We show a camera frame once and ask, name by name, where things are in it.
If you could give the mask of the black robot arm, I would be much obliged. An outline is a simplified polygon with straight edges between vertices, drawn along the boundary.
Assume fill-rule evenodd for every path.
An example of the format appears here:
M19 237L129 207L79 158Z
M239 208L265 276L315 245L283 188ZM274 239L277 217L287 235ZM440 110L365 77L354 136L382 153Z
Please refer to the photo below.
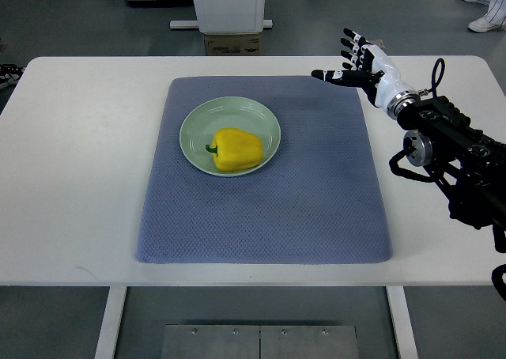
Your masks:
M504 253L505 145L472 128L468 116L438 95L444 69L437 59L430 98L399 106L397 122L406 133L389 166L397 176L437 185L450 218L475 229L491 227L494 248Z

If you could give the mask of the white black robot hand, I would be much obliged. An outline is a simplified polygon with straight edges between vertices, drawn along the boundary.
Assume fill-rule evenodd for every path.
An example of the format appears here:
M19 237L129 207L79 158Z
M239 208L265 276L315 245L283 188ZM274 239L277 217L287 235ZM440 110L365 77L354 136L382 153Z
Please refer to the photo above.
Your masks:
M351 29L345 28L343 33L341 43L345 49L341 55L346 62L342 68L313 70L311 76L332 85L362 89L368 101L393 120L406 105L420 100L381 48Z

